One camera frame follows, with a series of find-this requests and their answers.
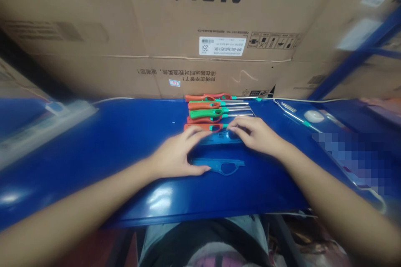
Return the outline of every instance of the blue metal shelf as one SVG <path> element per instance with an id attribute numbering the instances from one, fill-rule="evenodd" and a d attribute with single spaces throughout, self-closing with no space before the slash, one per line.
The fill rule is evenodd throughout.
<path id="1" fill-rule="evenodd" d="M 357 69 L 372 55 L 401 59 L 401 53 L 381 49 L 387 41 L 401 31 L 401 7 L 397 8 L 387 20 L 354 51 L 325 81 L 308 97 L 308 100 L 321 100 L 341 81 Z"/>

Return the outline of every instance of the blue plastic part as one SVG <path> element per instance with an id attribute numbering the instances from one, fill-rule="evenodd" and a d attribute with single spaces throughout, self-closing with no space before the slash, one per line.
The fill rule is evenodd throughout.
<path id="1" fill-rule="evenodd" d="M 365 60 L 373 54 L 400 58 L 400 54 L 393 51 L 378 49 L 394 37 L 401 28 L 401 7 L 396 9 L 386 21 L 343 63 L 334 70 L 325 81 L 309 96 L 308 100 L 323 99 L 340 82 L 356 70 Z"/>
<path id="2" fill-rule="evenodd" d="M 219 144 L 238 144 L 242 140 L 231 131 L 221 131 L 213 133 L 202 139 L 200 145 L 219 145 Z"/>
<path id="3" fill-rule="evenodd" d="M 210 171 L 220 173 L 221 175 L 224 175 L 224 176 L 232 175 L 238 170 L 238 168 L 240 166 L 245 166 L 244 161 L 235 160 L 235 159 L 202 159 L 202 158 L 200 158 L 200 159 L 193 159 L 192 164 L 195 166 L 204 166 L 204 165 L 209 166 L 209 167 L 211 167 Z M 224 164 L 234 165 L 235 168 L 233 171 L 225 173 L 224 170 L 222 169 L 222 166 Z"/>

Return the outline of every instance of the finger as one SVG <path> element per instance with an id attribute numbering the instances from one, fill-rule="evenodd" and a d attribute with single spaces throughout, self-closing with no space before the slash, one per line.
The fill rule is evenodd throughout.
<path id="1" fill-rule="evenodd" d="M 245 145 L 249 146 L 252 142 L 252 137 L 243 129 L 239 127 L 231 127 L 229 128 L 232 132 L 236 133 L 240 139 L 245 143 Z"/>
<path id="2" fill-rule="evenodd" d="M 194 135 L 192 135 L 186 142 L 185 142 L 185 148 L 187 150 L 187 152 L 189 152 L 192 148 L 194 148 L 194 146 L 196 144 L 199 143 L 200 140 L 202 140 L 203 138 L 211 135 L 212 132 L 211 131 L 200 131 L 195 133 Z"/>
<path id="3" fill-rule="evenodd" d="M 209 166 L 194 166 L 194 165 L 187 165 L 185 166 L 185 171 L 187 175 L 194 175 L 199 176 L 203 173 L 209 171 L 211 168 Z"/>
<path id="4" fill-rule="evenodd" d="M 199 132 L 199 131 L 203 131 L 202 127 L 193 125 L 193 126 L 188 127 L 188 128 L 181 134 L 181 137 L 182 137 L 184 140 L 187 140 L 187 139 L 188 139 L 189 137 L 191 137 L 194 133 L 197 133 L 197 132 Z"/>
<path id="5" fill-rule="evenodd" d="M 235 126 L 242 126 L 242 127 L 245 127 L 247 129 L 253 131 L 256 128 L 255 121 L 256 121 L 256 118 L 254 118 L 254 117 L 238 116 L 238 117 L 235 117 L 235 119 L 230 122 L 227 129 L 230 129 Z"/>

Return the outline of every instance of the blue table surface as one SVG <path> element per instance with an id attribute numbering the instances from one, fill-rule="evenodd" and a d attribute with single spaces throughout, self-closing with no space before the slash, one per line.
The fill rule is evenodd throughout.
<path id="1" fill-rule="evenodd" d="M 303 115 L 311 104 L 286 101 Z M 150 155 L 168 137 L 182 132 L 188 115 L 183 100 L 115 100 L 0 173 L 0 229 L 110 176 Z M 280 136 L 352 189 L 344 173 L 312 139 L 312 132 L 286 117 L 272 101 L 252 102 L 254 113 Z M 330 121 L 324 132 L 339 128 Z M 300 190 L 272 157 L 243 144 L 197 146 L 191 157 L 245 161 L 231 176 L 161 179 L 138 192 L 105 224 L 128 227 L 191 219 L 282 212 L 308 208 Z M 357 191 L 374 201 L 367 191 Z"/>

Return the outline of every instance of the cardboard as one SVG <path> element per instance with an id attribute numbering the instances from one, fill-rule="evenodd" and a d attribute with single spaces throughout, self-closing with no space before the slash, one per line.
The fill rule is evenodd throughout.
<path id="1" fill-rule="evenodd" d="M 163 98 L 202 95 L 205 91 L 265 98 L 275 85 L 280 63 L 152 60 L 151 64 L 164 71 L 156 75 Z M 164 75 L 171 70 L 184 70 L 184 75 Z M 170 80 L 178 81 L 180 87 Z"/>
<path id="2" fill-rule="evenodd" d="M 34 55 L 33 59 L 84 98 L 160 98 L 146 58 Z"/>
<path id="3" fill-rule="evenodd" d="M 325 99 L 401 97 L 400 61 L 373 56 L 352 72 Z"/>
<path id="4" fill-rule="evenodd" d="M 365 41 L 375 28 L 376 22 L 383 22 L 399 3 L 395 0 L 377 2 L 378 6 L 366 3 L 366 0 L 327 0 L 324 10 L 305 35 L 293 56 L 296 61 L 337 61 L 341 62 Z M 353 49 L 341 49 L 342 40 L 353 29 L 352 36 L 361 35 L 363 39 L 354 41 Z"/>
<path id="5" fill-rule="evenodd" d="M 204 91 L 267 97 L 278 75 L 276 64 L 259 62 L 53 55 L 33 58 L 75 93 L 89 99 L 183 98 Z"/>
<path id="6" fill-rule="evenodd" d="M 338 67 L 337 62 L 283 63 L 277 78 L 274 96 L 278 98 L 306 99 Z"/>
<path id="7" fill-rule="evenodd" d="M 236 59 L 287 60 L 324 4 L 324 0 L 0 0 L 0 19 L 2 29 L 35 55 L 227 58 L 200 55 L 200 37 L 230 37 L 246 39 L 239 47 L 243 54 Z"/>
<path id="8" fill-rule="evenodd" d="M 0 5 L 1 28 L 87 98 L 252 91 L 265 96 L 274 85 L 279 97 L 305 98 L 366 38 L 355 30 L 373 30 L 398 6 L 393 0 L 0 0 Z M 216 74 L 214 81 L 206 72 Z"/>

